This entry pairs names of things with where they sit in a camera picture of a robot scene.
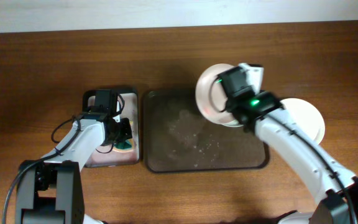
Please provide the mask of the green yellow sponge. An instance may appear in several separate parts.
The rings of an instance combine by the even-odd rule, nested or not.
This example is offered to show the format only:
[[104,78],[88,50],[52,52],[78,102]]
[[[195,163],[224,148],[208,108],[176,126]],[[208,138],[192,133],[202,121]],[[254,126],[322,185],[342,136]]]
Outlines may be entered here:
[[116,126],[114,132],[114,143],[113,146],[118,150],[130,150],[132,148],[132,127],[131,122],[128,118],[123,118]]

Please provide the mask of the pink plate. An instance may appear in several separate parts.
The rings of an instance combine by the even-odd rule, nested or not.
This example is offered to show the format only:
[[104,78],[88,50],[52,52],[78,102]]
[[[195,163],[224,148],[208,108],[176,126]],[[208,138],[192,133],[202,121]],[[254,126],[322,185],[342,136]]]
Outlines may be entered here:
[[219,63],[207,68],[199,77],[195,88],[195,99],[200,113],[214,124],[236,120],[231,113],[222,111],[226,105],[227,96],[220,84],[215,83],[218,74],[234,67]]

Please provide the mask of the cream white plate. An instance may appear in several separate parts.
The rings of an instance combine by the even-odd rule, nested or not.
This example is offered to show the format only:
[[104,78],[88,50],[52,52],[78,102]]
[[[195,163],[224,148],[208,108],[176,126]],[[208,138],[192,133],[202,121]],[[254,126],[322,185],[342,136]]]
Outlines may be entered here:
[[311,103],[299,98],[285,98],[281,101],[294,122],[317,144],[325,134],[325,123],[322,114]]

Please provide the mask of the pale green plate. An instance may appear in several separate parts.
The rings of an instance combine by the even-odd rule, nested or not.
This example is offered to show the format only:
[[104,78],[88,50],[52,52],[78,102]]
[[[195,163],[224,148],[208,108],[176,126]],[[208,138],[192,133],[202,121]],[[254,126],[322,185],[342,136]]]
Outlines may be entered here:
[[242,124],[240,122],[238,122],[237,120],[233,120],[231,122],[224,123],[223,126],[227,126],[230,128],[238,128],[238,127],[241,127]]

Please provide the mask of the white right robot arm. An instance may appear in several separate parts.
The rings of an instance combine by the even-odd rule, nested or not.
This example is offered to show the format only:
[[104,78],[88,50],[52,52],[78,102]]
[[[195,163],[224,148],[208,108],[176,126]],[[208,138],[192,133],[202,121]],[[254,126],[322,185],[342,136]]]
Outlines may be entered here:
[[288,212],[279,223],[358,223],[358,177],[310,139],[275,95],[230,97],[226,109],[276,150],[317,204],[313,212]]

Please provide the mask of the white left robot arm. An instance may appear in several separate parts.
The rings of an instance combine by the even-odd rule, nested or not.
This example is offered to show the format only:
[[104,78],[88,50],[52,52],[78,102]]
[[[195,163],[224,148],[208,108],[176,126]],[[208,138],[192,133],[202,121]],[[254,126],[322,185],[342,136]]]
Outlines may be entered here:
[[132,137],[127,118],[75,116],[72,129],[48,154],[24,161],[11,184],[16,223],[97,223],[85,212],[81,170],[99,146]]

